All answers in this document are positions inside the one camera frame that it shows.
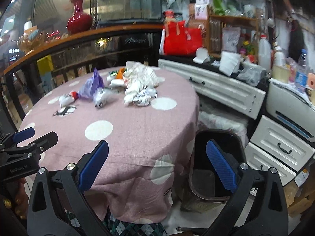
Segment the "white red small wrapper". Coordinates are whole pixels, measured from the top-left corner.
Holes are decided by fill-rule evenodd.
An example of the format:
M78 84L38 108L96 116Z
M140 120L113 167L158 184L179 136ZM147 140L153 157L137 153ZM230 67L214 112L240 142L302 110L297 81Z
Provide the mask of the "white red small wrapper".
M77 92L71 91L69 94L64 94L59 97L59 104L60 107L66 107L74 103L79 98Z

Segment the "purple plastic bag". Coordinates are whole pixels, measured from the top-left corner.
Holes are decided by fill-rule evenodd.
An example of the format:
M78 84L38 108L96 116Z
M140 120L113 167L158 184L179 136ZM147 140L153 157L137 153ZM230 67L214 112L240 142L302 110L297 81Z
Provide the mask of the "purple plastic bag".
M79 89L78 96L83 99L93 99L96 90L104 87L104 81L95 68L92 77L88 78Z

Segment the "white printed bag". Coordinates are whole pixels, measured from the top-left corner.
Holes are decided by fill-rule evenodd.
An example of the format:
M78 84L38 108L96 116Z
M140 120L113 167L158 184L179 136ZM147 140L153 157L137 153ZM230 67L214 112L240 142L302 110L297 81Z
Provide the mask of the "white printed bag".
M104 107L107 104L113 103L118 97L118 92L108 88L98 88L93 96L94 106L97 109Z

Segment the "white tissue pile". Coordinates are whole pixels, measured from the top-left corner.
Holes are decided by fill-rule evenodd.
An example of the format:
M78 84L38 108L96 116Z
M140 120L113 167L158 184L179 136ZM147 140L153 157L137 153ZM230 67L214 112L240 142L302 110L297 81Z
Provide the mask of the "white tissue pile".
M158 97L157 87L165 78L157 76L152 67L140 62L127 61L123 80L126 87L124 105L147 107Z

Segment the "orange foam fruit net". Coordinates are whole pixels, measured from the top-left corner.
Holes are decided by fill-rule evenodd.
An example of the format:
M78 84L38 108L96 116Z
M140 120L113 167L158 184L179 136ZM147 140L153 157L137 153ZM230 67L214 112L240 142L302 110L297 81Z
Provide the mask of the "orange foam fruit net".
M125 72L125 68L120 68L116 74L116 79L123 79L124 72Z

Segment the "white middle drawer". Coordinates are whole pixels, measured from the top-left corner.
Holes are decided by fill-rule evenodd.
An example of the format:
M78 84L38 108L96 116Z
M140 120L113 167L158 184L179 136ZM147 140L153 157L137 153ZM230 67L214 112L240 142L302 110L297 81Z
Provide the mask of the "white middle drawer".
M295 172L251 142L245 147L244 152L247 164L252 169L267 171L270 167L276 168L283 186L296 177Z

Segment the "white upper drawer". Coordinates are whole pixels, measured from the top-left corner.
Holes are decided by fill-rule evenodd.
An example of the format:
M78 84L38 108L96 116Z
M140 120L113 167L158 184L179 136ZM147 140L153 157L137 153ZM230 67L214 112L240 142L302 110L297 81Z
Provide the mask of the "white upper drawer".
M313 147L267 116L262 116L250 141L295 171L314 155Z

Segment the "cardboard box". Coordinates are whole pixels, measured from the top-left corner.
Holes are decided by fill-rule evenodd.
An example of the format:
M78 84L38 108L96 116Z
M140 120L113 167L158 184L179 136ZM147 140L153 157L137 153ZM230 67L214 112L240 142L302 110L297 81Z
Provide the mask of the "cardboard box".
M290 217L301 215L310 208L314 202L314 176L309 175L300 187L292 180L284 187L284 194L287 202L288 215Z

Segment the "white printer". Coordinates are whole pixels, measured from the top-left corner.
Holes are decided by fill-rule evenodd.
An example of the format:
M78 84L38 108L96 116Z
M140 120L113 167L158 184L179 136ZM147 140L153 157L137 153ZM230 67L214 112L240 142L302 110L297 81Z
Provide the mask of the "white printer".
M266 110L309 142L314 142L314 105L305 93L271 78Z

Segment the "pink polka dot tablecloth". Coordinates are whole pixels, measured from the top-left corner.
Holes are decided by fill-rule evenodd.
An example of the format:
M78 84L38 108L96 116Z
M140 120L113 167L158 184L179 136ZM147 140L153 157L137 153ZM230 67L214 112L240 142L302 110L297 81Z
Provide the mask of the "pink polka dot tablecloth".
M35 137L54 131L58 143L45 152L41 166L63 169L91 152L101 140L108 158L85 196L99 218L110 211L129 223L158 223L172 207L172 186L188 164L194 146L199 98L191 83L163 69L157 98L147 107L126 106L124 94L96 108L80 99L74 109L58 116L59 98L78 91L86 76L65 83L36 103L20 129L32 127Z

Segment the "clear plastic bag on counter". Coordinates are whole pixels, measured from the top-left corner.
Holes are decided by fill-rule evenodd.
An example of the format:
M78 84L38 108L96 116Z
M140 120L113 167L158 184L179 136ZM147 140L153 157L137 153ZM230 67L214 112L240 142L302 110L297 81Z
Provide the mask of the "clear plastic bag on counter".
M242 63L242 70L238 73L237 79L256 87L266 77L266 69L247 61Z

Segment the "clear water bottle blue label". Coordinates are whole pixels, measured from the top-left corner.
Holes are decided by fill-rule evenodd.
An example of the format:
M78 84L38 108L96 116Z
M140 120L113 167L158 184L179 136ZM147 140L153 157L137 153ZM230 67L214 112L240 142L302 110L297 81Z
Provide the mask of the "clear water bottle blue label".
M305 92L308 78L307 53L308 52L306 49L301 49L301 54L299 56L296 68L295 87L301 93Z

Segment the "red ceramic vase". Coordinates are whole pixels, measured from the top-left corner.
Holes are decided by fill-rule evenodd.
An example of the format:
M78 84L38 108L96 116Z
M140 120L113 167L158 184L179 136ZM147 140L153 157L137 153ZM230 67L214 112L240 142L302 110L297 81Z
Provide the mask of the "red ceramic vase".
M71 0L74 12L67 22L67 30L71 35L88 31L92 26L92 16L83 11L83 2L84 0Z

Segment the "wooden shelf rack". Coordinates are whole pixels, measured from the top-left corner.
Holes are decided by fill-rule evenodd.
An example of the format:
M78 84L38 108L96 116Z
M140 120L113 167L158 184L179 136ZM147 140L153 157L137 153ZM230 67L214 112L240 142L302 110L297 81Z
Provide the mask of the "wooden shelf rack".
M207 50L210 56L220 58L222 51L240 52L244 41L249 41L257 47L255 35L259 33L259 23L256 18L244 16L217 15L212 7L207 8Z

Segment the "red gift bag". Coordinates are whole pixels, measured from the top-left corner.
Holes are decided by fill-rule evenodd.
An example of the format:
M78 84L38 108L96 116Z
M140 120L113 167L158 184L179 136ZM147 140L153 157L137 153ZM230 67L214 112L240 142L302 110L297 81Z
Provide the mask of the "red gift bag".
M164 24L159 54L168 56L194 56L202 47L201 30L185 26L185 21Z

